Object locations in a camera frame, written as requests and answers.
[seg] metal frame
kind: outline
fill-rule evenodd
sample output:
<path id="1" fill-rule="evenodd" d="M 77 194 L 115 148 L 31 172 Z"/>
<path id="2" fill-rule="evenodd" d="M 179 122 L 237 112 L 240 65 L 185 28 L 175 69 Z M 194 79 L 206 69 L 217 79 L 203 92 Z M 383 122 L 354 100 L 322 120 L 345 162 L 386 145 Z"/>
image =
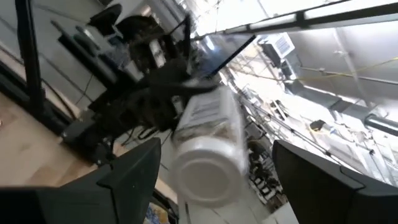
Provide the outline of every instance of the metal frame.
<path id="1" fill-rule="evenodd" d="M 27 89 L 30 93 L 30 103 L 33 110 L 38 113 L 44 110 L 44 95 L 42 94 L 42 81 L 40 77 L 39 57 L 35 29 L 30 1 L 15 1 L 18 17 L 17 34 L 21 48 L 22 59 L 25 63 Z"/>
<path id="2" fill-rule="evenodd" d="M 334 4 L 341 4 L 343 6 L 343 4 L 349 4 L 349 0 L 332 2 L 326 5 L 304 9 L 270 19 L 264 19 L 252 24 L 245 24 L 226 30 L 220 30 L 196 37 L 195 40 L 202 39 L 210 34 L 273 34 L 398 20 L 398 2 L 339 12 L 336 14 L 327 14 L 325 16 L 312 16 L 311 12 L 316 12 L 320 8 L 327 9 L 328 7 L 332 7 Z"/>

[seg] white surface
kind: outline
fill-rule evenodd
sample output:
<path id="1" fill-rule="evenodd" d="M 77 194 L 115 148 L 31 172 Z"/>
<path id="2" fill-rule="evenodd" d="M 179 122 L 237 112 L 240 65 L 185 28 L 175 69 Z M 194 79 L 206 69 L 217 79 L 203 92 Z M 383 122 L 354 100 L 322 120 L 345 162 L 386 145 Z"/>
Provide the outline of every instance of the white surface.
<path id="1" fill-rule="evenodd" d="M 79 19 L 79 21 L 60 16 L 54 11 L 45 10 L 35 7 L 33 4 L 33 17 L 35 23 L 36 41 L 38 51 L 40 52 L 40 70 L 42 78 L 47 80 L 53 87 L 60 90 L 72 102 L 76 102 L 80 98 L 81 93 L 69 84 L 61 74 L 64 73 L 82 90 L 86 87 L 91 73 L 75 59 L 65 48 L 58 43 L 60 37 L 59 31 L 51 25 L 50 21 L 55 20 L 64 27 L 67 32 L 75 32 L 75 26 L 83 26 L 80 20 L 88 21 L 88 18 L 101 11 L 101 7 L 94 0 L 83 1 L 63 1 L 63 0 L 36 0 L 34 1 L 41 6 L 54 9 L 64 15 Z M 0 41 L 5 44 L 14 55 L 19 57 L 19 46 L 16 35 L 16 10 L 13 0 L 1 1 L 0 17 L 8 24 L 0 21 Z M 99 96 L 104 87 L 93 78 L 88 88 L 88 95 L 91 98 Z M 78 105 L 84 108 L 88 105 L 87 98 L 83 98 Z"/>
<path id="2" fill-rule="evenodd" d="M 180 223 L 187 222 L 185 202 L 180 205 Z M 243 194 L 237 201 L 221 208 L 205 208 L 188 203 L 191 224 L 260 224 L 270 213 L 262 206 L 249 187 L 243 188 Z"/>
<path id="3" fill-rule="evenodd" d="M 299 221 L 297 221 L 290 203 L 287 203 L 263 220 L 262 224 L 299 224 Z"/>

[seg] container lid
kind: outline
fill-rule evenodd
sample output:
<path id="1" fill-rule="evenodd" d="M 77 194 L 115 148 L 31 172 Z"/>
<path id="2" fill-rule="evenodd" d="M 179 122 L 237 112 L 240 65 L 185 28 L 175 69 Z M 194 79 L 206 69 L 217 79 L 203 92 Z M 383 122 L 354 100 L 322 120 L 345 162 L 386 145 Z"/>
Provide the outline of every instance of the container lid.
<path id="1" fill-rule="evenodd" d="M 181 144 L 170 171 L 178 196 L 206 207 L 220 207 L 235 200 L 244 171 L 234 156 L 234 144 L 210 136 Z"/>

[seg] white plastic container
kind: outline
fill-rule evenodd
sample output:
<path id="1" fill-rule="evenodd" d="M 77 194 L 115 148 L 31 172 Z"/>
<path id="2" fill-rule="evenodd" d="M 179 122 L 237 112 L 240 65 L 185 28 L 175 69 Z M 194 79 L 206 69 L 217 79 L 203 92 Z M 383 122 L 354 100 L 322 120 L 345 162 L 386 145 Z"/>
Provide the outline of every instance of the white plastic container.
<path id="1" fill-rule="evenodd" d="M 248 156 L 240 110 L 228 87 L 191 98 L 173 143 L 170 176 L 179 197 L 220 207 L 239 196 Z"/>

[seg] air duct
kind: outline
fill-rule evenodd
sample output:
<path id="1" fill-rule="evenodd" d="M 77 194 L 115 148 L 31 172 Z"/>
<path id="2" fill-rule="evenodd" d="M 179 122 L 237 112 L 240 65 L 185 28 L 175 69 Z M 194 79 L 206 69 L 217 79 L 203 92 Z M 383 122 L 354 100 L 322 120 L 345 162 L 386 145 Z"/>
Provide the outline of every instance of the air duct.
<path id="1" fill-rule="evenodd" d="M 398 123 L 386 118 L 377 116 L 374 108 L 356 105 L 351 102 L 344 101 L 340 97 L 308 88 L 299 80 L 285 83 L 285 89 L 288 93 L 313 103 L 315 110 L 323 117 L 315 119 L 330 120 L 333 117 L 339 123 L 345 123 L 347 126 L 356 129 L 374 128 L 393 136 L 398 136 Z"/>
<path id="2" fill-rule="evenodd" d="M 248 101 L 245 98 L 241 98 L 241 101 L 245 104 L 245 105 L 252 105 L 252 103 L 250 101 Z M 341 157 L 341 153 L 344 152 L 342 150 L 338 150 L 338 152 L 335 150 L 337 147 L 337 149 L 341 149 L 341 144 L 348 146 L 348 147 L 360 147 L 361 149 L 365 149 L 369 152 L 371 152 L 371 150 L 367 149 L 366 147 L 363 147 L 361 145 L 356 145 L 355 142 L 351 142 L 348 140 L 345 140 L 343 138 L 341 138 L 340 136 L 337 136 L 336 134 L 330 134 L 330 140 L 329 143 L 332 144 L 333 142 L 333 147 L 329 148 L 329 149 L 325 149 L 324 147 L 322 147 L 321 145 L 319 145 L 317 142 L 312 141 L 310 138 L 308 138 L 306 135 L 302 134 L 301 132 L 297 131 L 294 128 L 291 128 L 289 125 L 285 124 L 283 121 L 273 117 L 271 114 L 269 114 L 268 112 L 266 112 L 265 110 L 263 110 L 260 107 L 257 107 L 255 105 L 253 105 L 253 107 L 255 107 L 257 110 L 261 111 L 262 113 L 266 114 L 273 122 L 277 123 L 278 125 L 280 125 L 281 127 L 288 129 L 293 135 L 296 135 L 297 137 L 303 139 L 305 142 L 309 143 L 310 145 L 312 145 L 314 148 L 318 149 L 319 151 L 321 151 L 322 153 L 324 153 L 325 155 L 330 156 L 333 160 L 335 160 L 336 162 L 340 163 L 340 164 L 344 164 L 344 166 L 350 167 L 358 172 L 368 172 L 369 175 L 374 176 L 373 172 L 374 169 L 370 169 L 369 167 L 366 167 L 366 165 L 368 164 L 368 161 L 364 161 L 364 157 L 363 157 L 363 153 L 362 152 L 357 152 L 356 157 L 358 157 L 357 159 L 359 159 L 359 161 L 362 163 L 363 167 L 365 168 L 365 170 L 363 168 L 361 168 L 359 166 L 358 160 L 354 159 L 355 161 L 355 168 L 352 167 L 351 165 L 348 165 L 344 160 L 344 158 Z M 373 117 L 373 114 L 368 115 L 366 118 L 372 118 L 372 120 L 374 120 L 375 122 L 378 121 L 382 121 L 382 122 L 387 122 L 388 120 L 386 119 L 375 119 L 375 117 Z M 397 185 L 397 182 L 395 180 L 395 176 L 396 173 L 398 172 L 397 168 L 391 163 L 391 161 L 386 161 L 385 160 L 385 156 L 383 156 L 381 154 L 381 151 L 378 149 L 377 152 L 374 152 L 376 155 L 372 155 L 372 154 L 368 154 L 368 156 L 370 156 L 369 158 L 373 160 L 373 164 L 375 166 L 377 166 L 377 170 L 379 171 L 381 178 L 384 181 L 387 181 L 394 186 Z"/>

